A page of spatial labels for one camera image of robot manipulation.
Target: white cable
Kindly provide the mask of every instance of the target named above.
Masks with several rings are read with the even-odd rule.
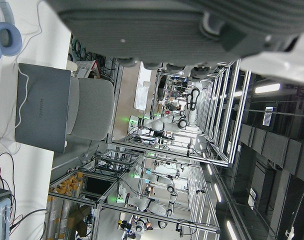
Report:
[[[24,46],[24,48],[19,52],[19,54],[16,55],[15,60],[14,60],[14,65],[13,65],[13,67],[16,66],[16,65],[18,64],[18,58],[19,58],[19,56],[20,56],[20,55],[24,52],[24,50],[27,48],[27,46],[29,45],[31,39],[33,39],[34,37],[40,35],[40,34],[43,32],[42,26],[41,26],[41,23],[40,23],[40,11],[39,11],[39,5],[40,5],[41,2],[44,2],[44,0],[39,0],[39,1],[37,2],[37,4],[36,4],[36,12],[37,12],[37,20],[38,20],[38,29],[35,31],[35,32],[37,32],[37,31],[40,29],[40,32],[38,32],[37,34],[31,36],[31,37],[28,39],[28,41],[27,41],[26,45]],[[19,144],[18,149],[17,149],[15,152],[12,152],[12,151],[10,151],[10,150],[7,148],[7,146],[6,146],[5,144],[2,143],[2,140],[4,139],[4,137],[6,137],[6,136],[9,135],[10,133],[12,133],[12,131],[13,131],[14,129],[16,129],[16,128],[21,124],[21,109],[22,109],[24,103],[26,102],[26,100],[27,100],[27,98],[28,98],[28,83],[29,83],[29,76],[26,75],[26,74],[24,74],[24,73],[22,73],[19,66],[17,66],[17,68],[18,68],[18,71],[19,71],[23,76],[26,77],[25,98],[24,98],[24,101],[22,102],[22,104],[20,105],[19,110],[18,110],[18,114],[19,114],[19,122],[18,122],[18,124],[17,124],[13,129],[11,129],[11,131],[9,131],[8,133],[6,133],[8,127],[9,127],[9,124],[7,124],[6,129],[5,129],[5,133],[4,133],[3,136],[0,138],[1,144],[5,147],[5,149],[7,150],[7,152],[11,153],[12,155],[15,155],[15,154],[20,150],[21,145]]]
[[[16,55],[16,58],[15,58],[15,63],[16,63],[16,64],[18,63],[18,58],[19,58],[19,56],[20,56],[21,53],[23,53],[23,51],[27,48],[27,46],[29,45],[29,42],[31,41],[31,39],[33,39],[34,37],[40,35],[40,34],[43,32],[42,26],[41,26],[41,23],[40,23],[40,12],[39,12],[39,5],[40,5],[41,2],[44,2],[44,0],[39,0],[39,1],[37,2],[37,4],[36,4],[37,22],[38,22],[38,29],[37,29],[36,31],[38,31],[38,30],[40,29],[40,32],[38,32],[37,34],[31,36],[31,37],[28,39],[28,41],[27,41],[25,47],[22,48],[22,50],[19,52],[18,55]]]
[[[21,124],[21,108],[23,107],[23,105],[26,103],[27,101],[27,98],[28,98],[28,83],[29,83],[29,76],[26,75],[25,73],[21,72],[21,69],[20,67],[18,66],[18,71],[20,72],[20,74],[22,74],[23,76],[26,77],[26,83],[25,83],[25,98],[23,100],[23,102],[21,103],[20,107],[18,108],[18,118],[19,118],[19,121],[17,123],[17,125],[15,125],[14,129],[16,129],[20,124]]]

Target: chair backrest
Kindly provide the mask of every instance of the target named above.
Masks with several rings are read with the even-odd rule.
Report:
[[[74,78],[71,81],[72,88],[75,87],[75,83]],[[84,139],[102,140],[107,136],[113,117],[114,87],[108,80],[93,78],[79,78],[78,87],[77,115],[70,134]],[[70,93],[77,95],[78,91],[71,89]],[[69,106],[69,109],[72,115],[69,118],[72,119],[67,121],[67,127],[71,129],[75,107]]]

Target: gray laptop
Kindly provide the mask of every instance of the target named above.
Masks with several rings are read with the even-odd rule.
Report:
[[[64,152],[68,118],[71,72],[53,67],[19,63],[29,76],[27,100],[21,108],[21,123],[15,129],[15,140],[59,153]],[[16,121],[26,96],[27,77],[18,73]]]

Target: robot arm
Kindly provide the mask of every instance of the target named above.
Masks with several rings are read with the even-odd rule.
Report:
[[[154,131],[168,131],[178,133],[187,125],[188,122],[184,118],[179,119],[178,123],[172,123],[172,120],[170,118],[161,117],[159,119],[142,119],[142,121],[140,121],[139,127],[146,127]]]
[[[174,186],[172,184],[172,181],[165,176],[159,176],[156,174],[147,174],[146,172],[142,171],[142,168],[140,168],[138,165],[135,167],[135,173],[137,175],[140,174],[140,178],[145,179],[145,180],[149,180],[152,183],[158,182],[160,184],[165,184],[167,185],[167,190],[170,193],[173,193],[174,191]]]
[[[140,211],[148,209],[150,212],[159,215],[166,216],[167,211],[161,205],[155,203],[153,200],[144,197],[142,199],[137,198],[137,196],[128,193],[127,189],[123,187],[122,184],[118,187],[118,196],[117,202],[126,203],[132,206],[137,207]]]
[[[135,232],[142,235],[145,232],[145,227],[152,227],[152,229],[165,229],[168,223],[165,221],[159,221],[157,219],[147,219],[140,217],[136,223]]]

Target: person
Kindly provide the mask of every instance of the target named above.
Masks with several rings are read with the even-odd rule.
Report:
[[[165,106],[166,106],[166,108],[168,109],[168,110],[170,110],[170,111],[175,111],[175,110],[177,110],[177,111],[180,111],[181,110],[181,107],[182,107],[182,105],[180,104],[179,106],[175,106],[175,105],[173,105],[172,103],[166,103],[165,104]]]

